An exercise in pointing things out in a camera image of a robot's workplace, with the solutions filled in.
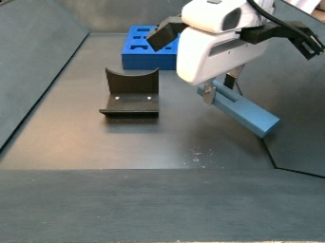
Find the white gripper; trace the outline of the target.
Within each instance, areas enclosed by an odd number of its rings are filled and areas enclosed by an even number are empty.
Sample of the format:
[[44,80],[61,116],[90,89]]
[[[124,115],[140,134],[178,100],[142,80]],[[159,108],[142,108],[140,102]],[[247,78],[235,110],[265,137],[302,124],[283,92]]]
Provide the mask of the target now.
[[203,102],[213,104],[215,86],[210,79],[229,71],[223,85],[233,89],[243,64],[265,53],[267,41],[250,44],[238,34],[265,20],[247,0],[191,0],[183,6],[182,21],[187,27],[179,36],[176,73],[193,85],[205,82]]

